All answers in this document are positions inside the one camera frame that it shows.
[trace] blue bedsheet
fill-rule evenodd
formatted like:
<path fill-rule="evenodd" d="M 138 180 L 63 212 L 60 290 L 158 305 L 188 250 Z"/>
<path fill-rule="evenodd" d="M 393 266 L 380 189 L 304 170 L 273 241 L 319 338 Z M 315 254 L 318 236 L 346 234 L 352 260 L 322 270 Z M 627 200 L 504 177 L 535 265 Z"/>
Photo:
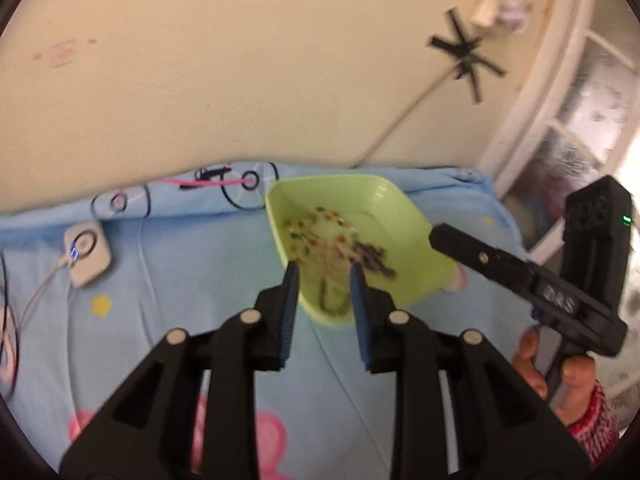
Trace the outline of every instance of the blue bedsheet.
<path fill-rule="evenodd" d="M 180 189 L 152 182 L 0 218 L 9 304 L 18 315 L 62 255 L 70 224 L 104 220 L 113 253 L 111 269 L 84 288 L 72 288 L 66 270 L 57 272 L 20 334 L 9 407 L 54 468 L 78 422 L 169 329 L 181 326 L 192 334 L 215 329 L 252 306 L 262 288 L 279 283 L 283 267 L 261 209 L 268 185 L 276 178 L 344 172 L 240 162 L 195 176 L 228 182 L 252 171 L 260 177 L 256 189 Z M 526 256 L 513 219 L 484 174 L 457 168 L 355 171 L 393 181 L 433 224 L 449 222 Z M 193 180 L 194 173 L 177 179 Z M 478 328 L 511 356 L 531 324 L 529 305 L 470 270 L 463 274 L 458 290 L 433 294 L 412 311 L 443 332 Z M 271 458 L 261 452 L 263 480 L 388 478 L 394 378 L 364 372 L 354 328 L 318 326 L 300 310 L 287 368 L 257 378 L 257 410 L 258 425 L 277 428 L 280 440 Z M 258 446 L 260 438 L 267 437 L 259 435 Z"/>

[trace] charging cable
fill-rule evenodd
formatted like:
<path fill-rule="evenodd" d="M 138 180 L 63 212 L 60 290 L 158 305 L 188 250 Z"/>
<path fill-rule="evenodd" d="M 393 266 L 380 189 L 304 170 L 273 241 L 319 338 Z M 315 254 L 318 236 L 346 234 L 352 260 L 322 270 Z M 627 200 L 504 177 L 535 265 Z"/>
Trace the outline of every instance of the charging cable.
<path fill-rule="evenodd" d="M 27 313 L 31 307 L 31 305 L 33 305 L 35 303 L 36 298 L 40 295 L 40 293 L 44 290 L 44 288 L 49 284 L 49 282 L 51 281 L 51 279 L 53 278 L 53 275 L 56 273 L 57 270 L 61 269 L 62 267 L 65 267 L 69 264 L 72 263 L 71 258 L 69 257 L 68 254 L 65 254 L 64 256 L 62 256 L 62 258 L 60 258 L 56 264 L 51 267 L 51 269 L 49 270 L 49 272 L 47 272 L 44 276 L 44 278 L 42 279 L 42 281 L 40 282 L 40 285 L 38 285 L 35 290 L 33 291 L 33 293 L 31 294 L 30 298 L 27 300 L 27 304 L 24 307 L 24 311 L 22 313 L 22 316 L 20 316 L 20 321 L 18 321 L 16 328 L 18 330 L 23 329 L 23 322 L 25 320 L 25 318 L 27 317 Z"/>

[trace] human hand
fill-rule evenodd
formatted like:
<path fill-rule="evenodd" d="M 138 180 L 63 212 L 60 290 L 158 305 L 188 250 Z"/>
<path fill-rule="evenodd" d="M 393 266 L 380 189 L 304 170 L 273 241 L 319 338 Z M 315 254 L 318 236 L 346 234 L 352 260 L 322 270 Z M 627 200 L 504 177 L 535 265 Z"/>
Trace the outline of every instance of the human hand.
<path fill-rule="evenodd" d="M 538 345 L 538 330 L 527 330 L 513 358 L 513 367 L 542 399 L 546 399 L 548 387 L 545 378 L 533 367 Z M 589 409 L 596 383 L 596 363 L 588 356 L 567 358 L 562 363 L 561 375 L 562 381 L 568 384 L 570 389 L 554 413 L 565 426 L 570 426 L 581 420 Z"/>

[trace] pink heart print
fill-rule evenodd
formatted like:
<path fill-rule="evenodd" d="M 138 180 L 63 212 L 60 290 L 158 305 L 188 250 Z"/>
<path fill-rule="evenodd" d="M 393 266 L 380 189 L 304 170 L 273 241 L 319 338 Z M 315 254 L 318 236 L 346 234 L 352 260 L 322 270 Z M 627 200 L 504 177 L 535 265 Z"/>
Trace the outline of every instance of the pink heart print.
<path fill-rule="evenodd" d="M 204 437 L 207 399 L 200 396 L 196 409 L 196 423 L 193 429 L 191 447 L 191 471 L 200 472 L 202 462 L 202 443 Z M 94 412 L 81 410 L 71 417 L 68 425 L 68 437 L 73 442 L 91 421 Z M 278 473 L 277 468 L 287 447 L 287 430 L 280 419 L 271 413 L 258 412 L 255 415 L 255 437 L 258 447 L 258 469 L 260 480 L 290 480 Z"/>

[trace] beige wall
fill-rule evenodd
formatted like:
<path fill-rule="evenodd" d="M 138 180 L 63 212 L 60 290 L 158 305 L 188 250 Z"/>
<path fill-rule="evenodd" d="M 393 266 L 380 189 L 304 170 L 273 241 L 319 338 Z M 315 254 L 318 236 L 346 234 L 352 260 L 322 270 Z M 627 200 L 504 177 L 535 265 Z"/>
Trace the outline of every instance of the beige wall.
<path fill-rule="evenodd" d="M 425 47 L 443 13 L 476 1 L 23 0 L 0 38 L 0 209 L 235 159 L 353 164 L 450 65 Z M 448 81 L 371 160 L 479 160 L 552 0 L 526 1 L 529 30 L 481 47 L 510 71 L 479 70 L 485 103 Z"/>

